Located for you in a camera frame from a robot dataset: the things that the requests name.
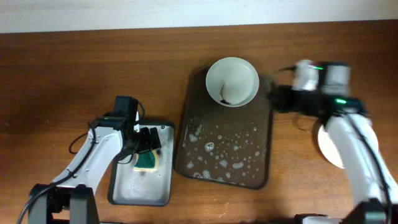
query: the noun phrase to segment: tray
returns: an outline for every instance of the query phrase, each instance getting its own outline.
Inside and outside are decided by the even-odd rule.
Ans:
[[[165,206],[170,200],[175,127],[171,122],[143,121],[140,128],[157,128],[162,145],[153,172],[133,170],[134,164],[113,161],[108,201],[113,205]]]
[[[269,178],[273,124],[266,79],[260,77],[252,101],[228,108],[208,94],[207,70],[190,80],[176,171],[189,178],[261,189]]]

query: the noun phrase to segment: white wall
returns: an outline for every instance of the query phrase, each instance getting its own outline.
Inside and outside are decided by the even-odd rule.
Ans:
[[[398,19],[398,0],[0,0],[0,32]]]

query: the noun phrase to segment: green sponge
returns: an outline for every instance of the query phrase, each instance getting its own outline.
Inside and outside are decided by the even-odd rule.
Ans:
[[[159,157],[155,150],[137,155],[137,163],[134,170],[153,171],[157,169]]]

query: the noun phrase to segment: brown tray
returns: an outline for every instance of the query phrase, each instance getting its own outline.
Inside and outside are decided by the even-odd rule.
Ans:
[[[260,77],[252,101],[228,108],[208,94],[207,70],[190,79],[176,171],[189,178],[261,189],[269,178],[273,124],[266,79]]]

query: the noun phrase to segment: wooden table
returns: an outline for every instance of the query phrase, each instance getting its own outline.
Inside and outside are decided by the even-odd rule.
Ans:
[[[303,58],[348,62],[352,94],[366,102],[380,151],[398,178],[398,21],[1,34],[2,223],[14,223],[30,189],[66,167],[73,158],[70,142],[86,131],[87,121],[112,109],[116,95],[139,99],[148,116],[179,127],[190,72],[227,56],[245,58],[259,73]],[[281,80],[289,83],[291,77]],[[100,220],[237,223],[296,213],[345,216],[353,205],[344,171],[322,157],[294,116],[275,116],[271,179],[263,190],[174,172],[166,207],[114,206],[106,198],[109,167],[96,193]],[[313,120],[299,123],[310,129]]]

